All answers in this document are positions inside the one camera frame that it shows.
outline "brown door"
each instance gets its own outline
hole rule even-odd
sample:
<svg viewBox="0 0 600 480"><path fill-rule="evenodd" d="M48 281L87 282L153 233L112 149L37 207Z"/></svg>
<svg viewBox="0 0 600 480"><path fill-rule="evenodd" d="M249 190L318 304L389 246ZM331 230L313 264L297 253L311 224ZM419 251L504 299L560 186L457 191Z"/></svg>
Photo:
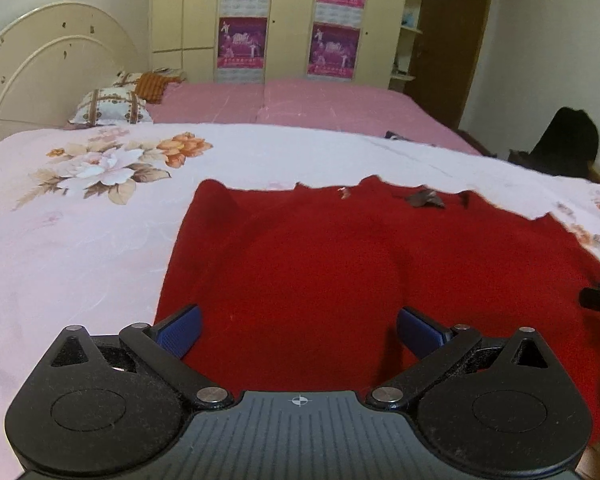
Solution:
<svg viewBox="0 0 600 480"><path fill-rule="evenodd" d="M451 129L460 123L474 78L490 0L422 0L404 93Z"/></svg>

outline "white floral bed sheet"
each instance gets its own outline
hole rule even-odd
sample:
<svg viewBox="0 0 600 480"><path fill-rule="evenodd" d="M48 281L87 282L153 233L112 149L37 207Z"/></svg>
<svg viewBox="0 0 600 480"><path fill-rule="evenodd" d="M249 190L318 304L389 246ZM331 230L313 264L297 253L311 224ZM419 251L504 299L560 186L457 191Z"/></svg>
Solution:
<svg viewBox="0 0 600 480"><path fill-rule="evenodd" d="M198 184L472 189L532 219L553 214L600 259L600 186L402 140L260 124L23 132L0 142L0 480L21 472L6 409L63 327L152 322Z"/></svg>

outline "silver screw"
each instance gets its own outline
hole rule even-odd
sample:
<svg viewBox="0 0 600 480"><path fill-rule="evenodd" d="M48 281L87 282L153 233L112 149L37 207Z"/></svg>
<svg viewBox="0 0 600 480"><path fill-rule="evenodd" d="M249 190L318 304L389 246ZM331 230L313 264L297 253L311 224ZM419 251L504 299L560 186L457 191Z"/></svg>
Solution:
<svg viewBox="0 0 600 480"><path fill-rule="evenodd" d="M199 390L196 395L202 402L217 404L218 402L225 400L229 396L229 393L219 386L208 386L207 388Z"/></svg>
<svg viewBox="0 0 600 480"><path fill-rule="evenodd" d="M398 402L402 398L402 392L392 386L380 386L373 390L371 396L378 402Z"/></svg>

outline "bed sheet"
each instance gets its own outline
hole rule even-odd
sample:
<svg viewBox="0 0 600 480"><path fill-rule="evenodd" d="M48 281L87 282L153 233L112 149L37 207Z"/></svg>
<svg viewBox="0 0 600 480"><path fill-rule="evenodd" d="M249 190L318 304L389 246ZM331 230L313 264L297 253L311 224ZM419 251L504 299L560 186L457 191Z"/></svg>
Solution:
<svg viewBox="0 0 600 480"><path fill-rule="evenodd" d="M155 123L257 123L384 137L477 154L467 142L410 97L331 81L280 80L265 85L170 84L160 105L147 105Z"/></svg>
<svg viewBox="0 0 600 480"><path fill-rule="evenodd" d="M475 190L529 219L551 213L600 259L599 185L415 142L262 124L37 130L0 142L0 480L20 473L6 409L62 328L108 334L153 322L202 180L277 190L371 174Z"/></svg>

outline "cream curved headboard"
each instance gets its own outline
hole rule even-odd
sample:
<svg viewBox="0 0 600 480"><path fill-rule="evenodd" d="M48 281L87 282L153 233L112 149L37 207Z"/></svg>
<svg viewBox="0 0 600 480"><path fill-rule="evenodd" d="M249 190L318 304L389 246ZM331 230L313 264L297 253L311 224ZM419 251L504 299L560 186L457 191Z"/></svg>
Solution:
<svg viewBox="0 0 600 480"><path fill-rule="evenodd" d="M63 126L87 92L144 65L120 24L96 7L32 10L0 33L0 140Z"/></svg>

